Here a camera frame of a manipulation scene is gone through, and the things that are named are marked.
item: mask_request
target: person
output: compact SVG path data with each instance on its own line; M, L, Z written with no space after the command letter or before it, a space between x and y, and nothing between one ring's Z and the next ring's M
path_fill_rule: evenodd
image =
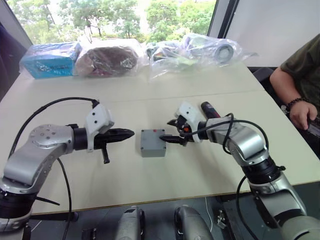
M270 76L270 83L304 137L309 121L320 117L320 34L282 63ZM313 136L312 143L319 157L320 139Z

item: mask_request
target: bracelet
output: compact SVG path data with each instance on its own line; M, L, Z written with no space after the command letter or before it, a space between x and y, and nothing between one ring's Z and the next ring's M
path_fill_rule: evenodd
M287 110L288 112L290 112L291 107L292 107L295 103L300 102L300 101L305 101L305 102L309 103L309 100L308 100L306 97L299 97L299 98L296 98L295 100L292 100L291 102L289 102L289 103L285 106L286 110Z

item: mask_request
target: green t-shirt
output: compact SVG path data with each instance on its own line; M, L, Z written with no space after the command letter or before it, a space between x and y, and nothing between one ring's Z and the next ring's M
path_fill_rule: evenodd
M292 76L300 95L315 105L320 116L320 34L296 51L280 68Z

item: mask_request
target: blue box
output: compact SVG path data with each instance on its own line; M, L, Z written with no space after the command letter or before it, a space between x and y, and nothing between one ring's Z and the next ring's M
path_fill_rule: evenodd
M77 41L32 45L20 66L35 79L72 76L81 49Z

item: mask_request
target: sleeve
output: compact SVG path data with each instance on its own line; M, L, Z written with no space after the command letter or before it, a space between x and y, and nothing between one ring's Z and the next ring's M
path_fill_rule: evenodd
M296 51L281 64L280 68L299 81L318 66L320 66L320 34Z

